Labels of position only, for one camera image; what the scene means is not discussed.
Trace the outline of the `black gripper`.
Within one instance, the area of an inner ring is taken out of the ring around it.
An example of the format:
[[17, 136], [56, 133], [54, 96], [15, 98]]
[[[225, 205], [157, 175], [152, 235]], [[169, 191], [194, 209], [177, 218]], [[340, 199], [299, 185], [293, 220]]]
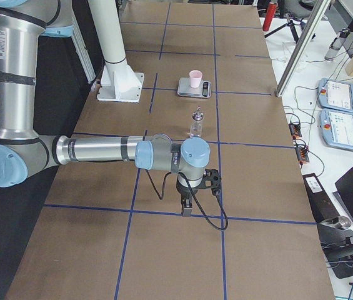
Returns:
[[181, 195], [181, 215], [191, 216], [192, 214], [192, 196], [198, 192], [197, 188], [188, 187], [186, 180], [182, 175], [178, 175], [176, 189]]

